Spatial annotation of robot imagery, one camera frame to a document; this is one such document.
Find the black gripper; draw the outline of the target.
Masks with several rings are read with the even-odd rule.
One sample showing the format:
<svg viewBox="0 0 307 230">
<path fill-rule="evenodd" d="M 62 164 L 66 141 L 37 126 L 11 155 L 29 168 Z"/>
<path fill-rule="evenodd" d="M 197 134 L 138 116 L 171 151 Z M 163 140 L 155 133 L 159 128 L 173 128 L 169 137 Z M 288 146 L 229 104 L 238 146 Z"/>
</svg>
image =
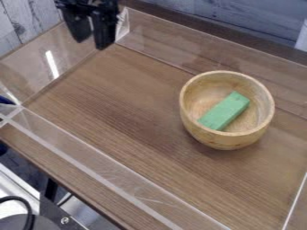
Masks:
<svg viewBox="0 0 307 230">
<path fill-rule="evenodd" d="M 94 25 L 97 49 L 103 50 L 115 42 L 119 4 L 118 0 L 54 0 L 63 10 L 71 35 L 78 43 L 91 35 L 89 16 Z"/>
</svg>

